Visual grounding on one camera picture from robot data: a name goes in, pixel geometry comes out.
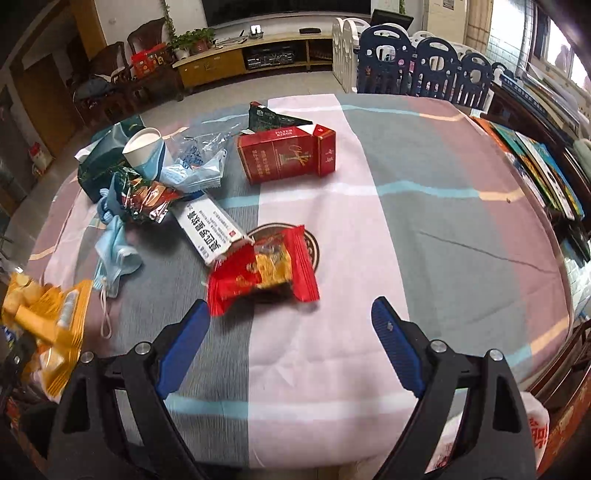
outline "window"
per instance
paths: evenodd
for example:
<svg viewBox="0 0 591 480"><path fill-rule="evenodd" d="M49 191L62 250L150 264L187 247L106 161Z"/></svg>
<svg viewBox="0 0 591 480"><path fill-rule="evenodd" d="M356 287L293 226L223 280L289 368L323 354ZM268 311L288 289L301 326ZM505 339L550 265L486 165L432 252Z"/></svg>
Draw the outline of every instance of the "window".
<svg viewBox="0 0 591 480"><path fill-rule="evenodd" d="M525 68L533 31L531 0L495 0L486 56L510 70Z"/></svg>
<svg viewBox="0 0 591 480"><path fill-rule="evenodd" d="M588 92L591 92L589 78L587 77L587 71L585 70L585 67L583 67L583 64L579 60L579 57L577 57L576 55L574 55L573 58L573 73L570 75L570 78L581 88L584 88Z"/></svg>
<svg viewBox="0 0 591 480"><path fill-rule="evenodd" d="M547 40L546 60L562 70L579 87L591 92L591 82L585 67L575 55L568 40L560 29L550 20L550 34Z"/></svg>

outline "door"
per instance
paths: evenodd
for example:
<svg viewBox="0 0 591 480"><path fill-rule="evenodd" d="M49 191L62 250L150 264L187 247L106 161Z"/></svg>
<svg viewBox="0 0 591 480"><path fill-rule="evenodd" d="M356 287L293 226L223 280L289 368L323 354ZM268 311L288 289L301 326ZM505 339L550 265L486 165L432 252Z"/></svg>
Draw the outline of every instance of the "door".
<svg viewBox="0 0 591 480"><path fill-rule="evenodd" d="M70 9L76 19L78 32L89 60L107 46L95 0L70 0Z"/></svg>
<svg viewBox="0 0 591 480"><path fill-rule="evenodd" d="M4 87L0 92L0 186L20 202L31 191L35 178L27 141L10 113L11 106L12 98Z"/></svg>
<svg viewBox="0 0 591 480"><path fill-rule="evenodd" d="M31 123L56 157L68 140L83 125L53 55L39 60L27 70L12 70L18 96Z"/></svg>

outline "green snack bag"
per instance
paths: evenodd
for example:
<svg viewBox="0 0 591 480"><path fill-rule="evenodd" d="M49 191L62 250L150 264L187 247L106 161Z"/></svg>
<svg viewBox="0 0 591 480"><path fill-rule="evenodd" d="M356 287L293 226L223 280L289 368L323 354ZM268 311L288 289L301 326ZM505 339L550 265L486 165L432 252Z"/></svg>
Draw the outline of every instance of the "green snack bag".
<svg viewBox="0 0 591 480"><path fill-rule="evenodd" d="M123 167L130 168L123 149L129 139L144 128L139 115L134 115L92 138L98 143L78 166L78 183L93 202L100 200L100 189L109 188L114 172Z"/></svg>

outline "yellow snack bag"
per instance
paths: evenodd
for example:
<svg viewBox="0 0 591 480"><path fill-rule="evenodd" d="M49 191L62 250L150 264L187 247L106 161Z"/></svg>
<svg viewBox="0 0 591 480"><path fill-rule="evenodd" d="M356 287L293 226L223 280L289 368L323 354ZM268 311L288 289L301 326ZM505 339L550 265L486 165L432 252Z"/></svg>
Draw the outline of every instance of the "yellow snack bag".
<svg viewBox="0 0 591 480"><path fill-rule="evenodd" d="M8 287L12 296L7 294L4 301L2 321L35 335L43 388L57 398L80 357L92 281L84 280L62 292L59 287L41 287L27 278L13 275Z"/></svg>

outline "tv stand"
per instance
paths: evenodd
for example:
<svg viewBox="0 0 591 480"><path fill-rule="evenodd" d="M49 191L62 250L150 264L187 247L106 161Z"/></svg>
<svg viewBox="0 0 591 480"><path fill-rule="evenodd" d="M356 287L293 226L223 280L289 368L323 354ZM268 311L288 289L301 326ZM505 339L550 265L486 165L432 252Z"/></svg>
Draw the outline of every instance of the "tv stand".
<svg viewBox="0 0 591 480"><path fill-rule="evenodd" d="M253 47L289 46L295 53L295 62L247 69L247 58ZM244 43L212 48L173 64L178 69L185 89L205 85L216 80L293 67L311 70L314 66L332 65L332 35L323 34L277 34L248 39Z"/></svg>

